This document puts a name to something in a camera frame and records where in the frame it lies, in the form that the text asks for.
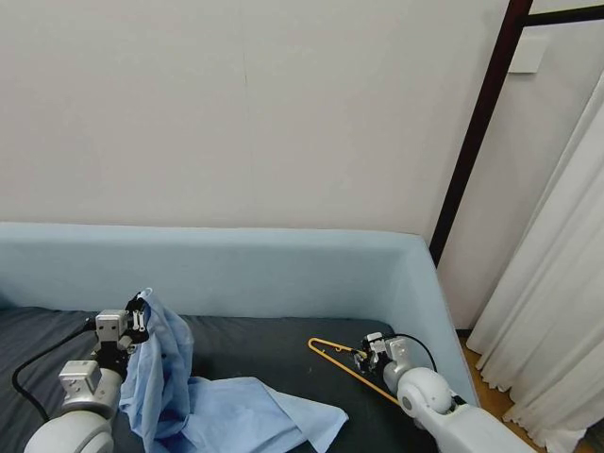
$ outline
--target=crumpled cloth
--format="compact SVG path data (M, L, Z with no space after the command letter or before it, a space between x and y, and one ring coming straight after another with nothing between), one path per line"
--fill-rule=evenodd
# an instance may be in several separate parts
M130 358L120 410L147 453L281 453L309 441L327 451L348 419L326 404L282 394L254 377L190 377L193 336L151 289L149 340Z

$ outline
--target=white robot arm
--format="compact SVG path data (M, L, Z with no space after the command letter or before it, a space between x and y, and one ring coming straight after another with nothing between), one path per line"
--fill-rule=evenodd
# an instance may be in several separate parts
M111 453L111 420L120 401L129 356L148 339L144 299L137 294L125 310L95 317L98 344L87 361L68 361L59 373L65 390L63 415L42 425L25 453Z
M444 377L413 367L406 339L376 332L363 341L357 365L381 373L403 411L425 428L443 453L534 453L489 412L454 394Z

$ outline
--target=bed frame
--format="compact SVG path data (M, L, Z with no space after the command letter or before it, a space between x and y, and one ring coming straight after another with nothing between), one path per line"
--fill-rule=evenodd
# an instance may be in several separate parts
M477 403L420 236L0 223L0 308L120 309L148 286L180 314L382 321Z

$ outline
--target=plastic clothes hanger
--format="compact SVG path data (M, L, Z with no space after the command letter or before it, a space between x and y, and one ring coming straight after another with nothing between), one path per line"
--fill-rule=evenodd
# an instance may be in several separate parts
M367 387L370 387L372 390L375 390L376 392L378 392L379 394L381 394L383 397L387 398L389 401L393 402L396 404L396 406L400 407L400 404L398 404L398 400L396 398L394 398L391 394L388 394L386 392L384 392L383 390L381 390L376 384L374 384L373 382L365 379L363 376L361 376L359 373L356 373L354 370L351 370L350 368L348 368L347 366L345 366L343 363L336 361L334 358L330 357L326 352L325 349L319 349L317 346L315 346L315 343L320 343L320 344L324 344L326 346L331 346L334 348L334 350L336 352L350 352L350 353L354 353L354 354L361 354L364 357L367 357L367 355L363 352L363 351L359 351L358 349L354 349L352 347L349 346L344 346L343 344L337 344L334 342L329 342L327 340L322 340L320 338L316 338L316 337L312 337L309 339L308 345L309 348L319 354L321 357L323 357L324 359L327 359L328 361L330 361L331 363L333 363L334 365L336 365L338 368L343 369L344 371L346 371L346 373L348 373L350 376L352 376L353 378L358 379L360 382L362 382L363 384L365 384Z

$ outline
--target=wooden floor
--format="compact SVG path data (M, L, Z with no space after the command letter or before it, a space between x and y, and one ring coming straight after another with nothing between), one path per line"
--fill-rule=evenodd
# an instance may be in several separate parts
M480 356L476 352L473 352L465 347L465 340L463 338L460 338L460 343L461 347L463 348L463 355L465 356L465 359L468 362L468 367L470 368L470 372L472 373L472 380L474 381L474 387L476 388L480 405L484 410L490 412L492 415L501 420L503 414L513 404L508 396L508 393L503 394L498 390L491 390L487 384L482 382L482 378L480 377L480 374L475 366ZM527 433L515 423L508 422L505 425L515 432L518 437L532 446L536 451L546 452L544 448L539 448L537 445L535 445L530 440ZM575 453L595 453L595 451L586 442L581 441L577 446Z

